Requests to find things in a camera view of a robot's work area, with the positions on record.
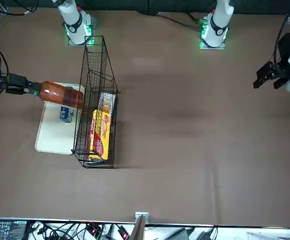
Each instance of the yellow snack bag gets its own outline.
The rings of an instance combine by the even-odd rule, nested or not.
[[[111,115],[105,111],[95,110],[90,128],[90,151],[98,153],[89,159],[108,159],[109,133]]]

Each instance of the white tray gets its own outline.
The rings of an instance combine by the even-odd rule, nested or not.
[[[59,83],[79,90],[78,84]],[[74,145],[76,110],[73,122],[67,123],[59,118],[60,105],[45,102],[36,137],[35,149],[38,152],[71,155]]]

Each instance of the wire basket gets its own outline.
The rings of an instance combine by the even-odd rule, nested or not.
[[[113,168],[118,89],[103,36],[85,45],[79,91],[84,99],[71,151],[85,168]]]

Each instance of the brown bottle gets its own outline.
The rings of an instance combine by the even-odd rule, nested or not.
[[[75,89],[45,81],[41,83],[39,97],[43,101],[81,109],[83,106],[84,94]]]

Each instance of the brown table surface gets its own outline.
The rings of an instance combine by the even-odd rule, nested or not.
[[[283,16],[235,15],[225,51],[136,12],[99,19],[117,85],[116,156],[84,169],[36,152],[43,102],[0,96],[0,216],[290,227],[290,93],[253,89]],[[169,16],[192,23],[183,13]],[[83,47],[66,44],[55,9],[3,16],[0,50],[31,81],[79,83]]]

